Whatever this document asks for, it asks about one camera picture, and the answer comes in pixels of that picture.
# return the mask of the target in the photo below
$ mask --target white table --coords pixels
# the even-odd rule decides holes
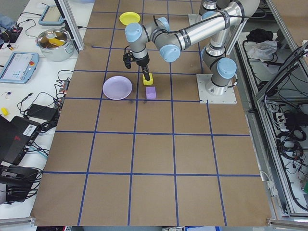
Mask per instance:
[[[29,4],[26,6],[24,12],[38,13],[42,14],[45,5],[42,3],[54,5],[53,0],[30,0]],[[75,16],[75,21],[78,26],[87,26],[90,14],[93,8],[93,3],[80,3],[77,0],[71,0],[69,2],[73,15]],[[41,26],[38,24],[39,16],[33,14],[22,14],[17,21],[22,22],[26,19],[33,19],[36,22],[36,26],[29,29],[27,34],[38,36],[41,32],[50,29],[50,28],[59,28],[55,26]],[[40,92],[46,92],[55,97],[55,81],[58,79],[57,73],[60,70],[74,70],[77,55],[75,53],[62,62],[53,62],[45,58],[40,49],[36,46],[36,39],[34,37],[29,37],[26,35],[26,29],[34,25],[33,21],[21,23],[20,26],[24,28],[21,35],[19,36],[17,42],[12,44],[15,49],[14,51],[23,51],[23,52],[36,52],[39,54],[40,59],[37,65],[36,70],[32,78],[26,84],[6,84],[0,83],[0,108],[4,107],[9,111],[9,115],[5,116],[6,119],[11,120],[14,116],[21,116],[17,108],[17,104],[26,97],[29,93],[33,93],[26,101],[23,102],[23,108],[26,109],[33,102],[35,97]],[[84,37],[85,29],[82,28],[79,30],[81,36]],[[5,48],[0,50],[0,64],[5,65],[8,61],[8,58],[12,54],[12,51]],[[67,79],[71,77],[72,72],[61,72],[60,78]],[[5,97],[5,92],[11,92],[10,95]],[[51,102],[51,97],[45,94],[40,95],[36,103],[41,105],[48,105]],[[36,139],[36,143],[42,148],[49,149],[53,139],[55,128],[51,129],[45,134],[41,134]],[[46,158],[41,156],[38,153],[26,154],[20,166],[24,167],[38,167],[43,169],[46,163]],[[14,202],[12,205],[0,205],[0,219],[11,219],[11,218],[27,218],[30,216],[34,204],[35,197],[31,197],[26,201],[19,203]]]

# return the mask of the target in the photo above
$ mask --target cooking pot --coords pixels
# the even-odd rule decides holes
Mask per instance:
[[[46,58],[55,62],[71,57],[75,49],[69,34],[63,29],[49,29],[40,33],[37,46]]]

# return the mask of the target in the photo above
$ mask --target purple cube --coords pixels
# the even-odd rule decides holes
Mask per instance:
[[[145,92],[146,92],[147,99],[156,99],[155,87],[146,87]]]

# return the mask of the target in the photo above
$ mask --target touchscreen display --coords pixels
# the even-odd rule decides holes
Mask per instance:
[[[44,18],[42,22],[58,22],[60,19],[60,12],[58,7],[56,6],[49,6],[48,10],[45,12]]]
[[[2,79],[21,80],[32,58],[32,54],[15,54],[7,65],[2,75]]]

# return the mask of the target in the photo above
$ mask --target purple plate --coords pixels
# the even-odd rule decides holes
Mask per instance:
[[[131,81],[124,76],[113,76],[103,85],[103,93],[112,100],[122,100],[128,97],[132,89]]]

